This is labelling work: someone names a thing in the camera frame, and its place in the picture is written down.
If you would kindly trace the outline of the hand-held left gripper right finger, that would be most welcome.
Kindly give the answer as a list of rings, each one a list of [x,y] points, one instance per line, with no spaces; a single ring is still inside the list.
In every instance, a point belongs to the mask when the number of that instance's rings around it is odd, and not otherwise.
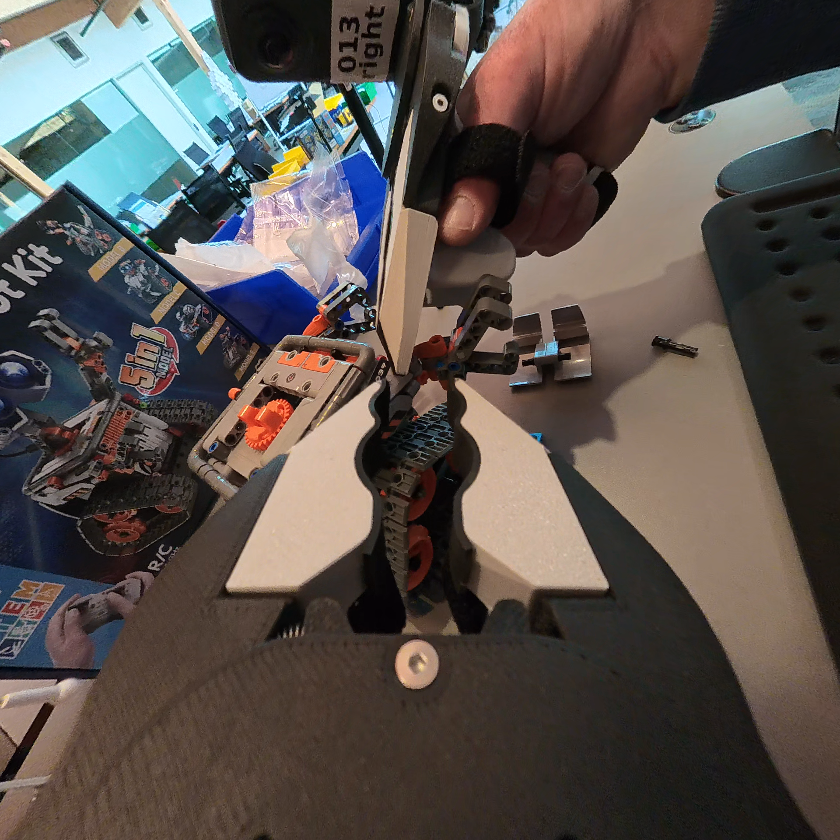
[[[459,428],[477,448],[460,521],[471,565],[467,588],[485,606],[540,595],[601,596],[609,584],[549,453],[463,381]]]

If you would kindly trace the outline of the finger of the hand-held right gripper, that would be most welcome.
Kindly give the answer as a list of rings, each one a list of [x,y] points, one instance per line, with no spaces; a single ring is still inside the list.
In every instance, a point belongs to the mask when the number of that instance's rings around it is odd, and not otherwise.
[[[377,331],[395,373],[408,373],[438,234],[434,216],[393,208],[384,231]]]

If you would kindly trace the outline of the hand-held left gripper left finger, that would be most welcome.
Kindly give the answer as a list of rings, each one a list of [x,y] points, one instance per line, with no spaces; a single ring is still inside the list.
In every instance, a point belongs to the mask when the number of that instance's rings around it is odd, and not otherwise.
[[[293,446],[227,579],[228,594],[298,601],[362,594],[375,492],[361,458],[384,395],[383,382],[368,385]]]

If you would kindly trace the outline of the grey orange tracked toy robot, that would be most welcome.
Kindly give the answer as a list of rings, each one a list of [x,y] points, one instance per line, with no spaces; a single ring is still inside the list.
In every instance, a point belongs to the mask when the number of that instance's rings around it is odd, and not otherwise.
[[[412,611],[423,613],[420,595],[432,589],[432,603],[444,599],[442,565],[459,485],[445,465],[455,436],[441,403],[417,414],[413,399],[428,381],[446,385],[468,372],[511,374],[519,351],[507,343],[500,353],[476,353],[489,329],[512,325],[511,283],[499,269],[479,269],[478,277],[450,288],[462,312],[449,338],[435,335],[418,344],[406,374],[395,374],[386,357],[358,341],[372,329],[345,324],[340,316],[366,293],[344,282],[319,303],[319,314],[303,335],[286,336],[243,388],[229,393],[230,404],[194,446],[193,473],[216,490],[218,507],[241,490],[259,469],[348,404],[372,383],[385,382],[389,404],[381,431],[381,455],[374,457],[374,486],[383,501],[385,555],[395,584]]]

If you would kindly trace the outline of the person's right hand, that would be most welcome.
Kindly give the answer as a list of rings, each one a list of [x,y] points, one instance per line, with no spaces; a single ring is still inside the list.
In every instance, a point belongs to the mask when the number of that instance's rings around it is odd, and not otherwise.
[[[541,149],[503,234],[551,257],[593,225],[590,169],[611,172],[697,73],[713,1],[529,1],[469,76],[457,113],[530,133]]]

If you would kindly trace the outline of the clear plastic bags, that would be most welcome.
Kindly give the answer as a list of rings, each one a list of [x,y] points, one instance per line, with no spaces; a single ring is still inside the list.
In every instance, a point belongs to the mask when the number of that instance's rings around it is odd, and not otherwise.
[[[283,175],[250,187],[241,235],[274,267],[322,298],[350,279],[348,257],[362,227],[342,165],[317,160],[308,174]]]

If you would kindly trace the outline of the blue plastic bin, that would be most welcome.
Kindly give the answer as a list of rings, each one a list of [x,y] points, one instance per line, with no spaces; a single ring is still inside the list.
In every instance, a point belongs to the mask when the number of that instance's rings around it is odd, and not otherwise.
[[[374,301],[386,181],[372,158],[362,150],[343,158],[342,167],[360,232],[348,261],[367,279],[367,291]],[[288,334],[301,334],[316,316],[319,300],[278,269],[213,288],[207,294],[264,344],[275,344]]]

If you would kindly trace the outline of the grey toy plate assembly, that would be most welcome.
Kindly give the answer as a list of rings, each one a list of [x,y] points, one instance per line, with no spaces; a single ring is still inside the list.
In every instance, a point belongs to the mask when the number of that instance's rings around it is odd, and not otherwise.
[[[541,384],[548,373],[555,382],[592,377],[590,335],[581,308],[574,304],[553,309],[551,321],[549,338],[537,312],[514,319],[512,337],[520,354],[519,367],[509,378],[511,389]]]

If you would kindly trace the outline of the white tissue paper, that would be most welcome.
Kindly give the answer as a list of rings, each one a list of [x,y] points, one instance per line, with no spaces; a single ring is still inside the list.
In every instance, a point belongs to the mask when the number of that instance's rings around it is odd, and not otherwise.
[[[205,291],[264,275],[275,268],[257,248],[238,241],[191,244],[180,238],[175,253],[163,258]]]

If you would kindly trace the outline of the blue robot kit box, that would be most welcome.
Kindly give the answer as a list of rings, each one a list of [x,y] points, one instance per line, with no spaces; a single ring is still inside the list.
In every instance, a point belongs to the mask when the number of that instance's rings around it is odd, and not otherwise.
[[[215,506],[188,459],[268,354],[65,184],[2,232],[2,677],[98,669]]]

